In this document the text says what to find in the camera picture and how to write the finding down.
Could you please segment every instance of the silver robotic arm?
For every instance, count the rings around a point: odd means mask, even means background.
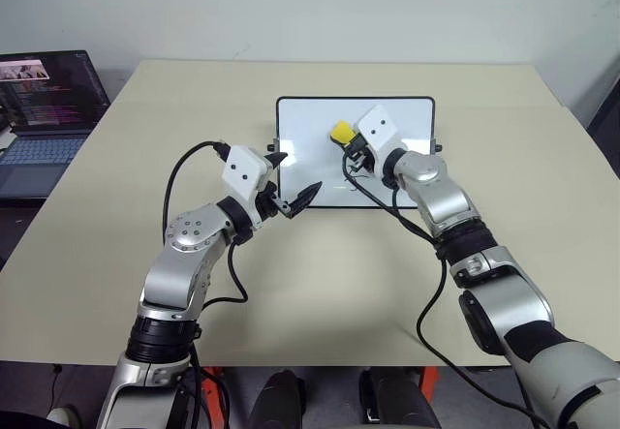
[[[550,427],[620,427],[620,365],[554,328],[544,295],[497,244],[444,160],[406,151],[381,107],[363,116],[352,136],[335,141],[358,168],[418,204],[438,257],[464,290],[459,304],[474,340],[484,352],[506,357],[537,413]]]
[[[311,185],[295,201],[281,201],[269,176],[286,153],[262,156],[246,146],[218,145],[226,161],[222,178],[227,196],[168,223],[164,249],[146,276],[98,428],[182,427],[188,399],[177,392],[177,383],[189,367],[192,343],[202,333],[198,318],[213,265],[228,245],[245,243],[267,218],[278,212],[293,218],[321,187]]]

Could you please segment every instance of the whiteboard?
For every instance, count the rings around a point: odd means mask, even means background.
[[[311,207],[376,207],[342,173],[342,149],[329,133],[338,121],[355,124],[366,112],[381,105],[396,124],[403,147],[428,154],[434,148],[435,102],[429,97],[316,98],[282,97],[276,105],[279,149],[289,154],[281,163],[278,188],[282,199],[292,201],[310,184],[323,181]],[[365,169],[355,172],[363,187],[387,205],[391,190]],[[399,207],[416,207],[404,193]]]

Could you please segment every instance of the gray floor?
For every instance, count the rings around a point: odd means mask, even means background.
[[[361,368],[293,368],[305,379],[308,408],[305,429],[339,427],[359,423],[357,378]],[[252,403],[267,378],[278,368],[228,368],[226,379],[232,394],[232,427],[250,412]],[[112,368],[106,366],[63,366],[56,384],[55,405],[72,404],[86,427],[93,427],[105,397]],[[474,378],[498,396],[521,402],[511,369],[476,373]],[[53,379],[50,364],[0,362],[0,410],[45,415]],[[461,381],[450,369],[441,368],[433,409],[444,429],[530,428],[527,418],[486,400]]]

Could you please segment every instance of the beige table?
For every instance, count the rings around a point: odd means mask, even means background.
[[[620,359],[618,180],[532,68],[177,61],[140,64],[0,275],[0,359],[114,363],[160,250],[173,163],[204,139],[264,149],[281,95],[434,97],[451,175],[558,327]],[[220,199],[221,168],[197,154],[170,214]],[[270,220],[237,253],[250,301],[204,315],[202,363],[438,363],[412,331],[439,264],[386,214],[308,210]],[[236,294],[222,261],[209,296]],[[503,363],[478,350],[457,296],[448,282],[430,342],[460,364]]]

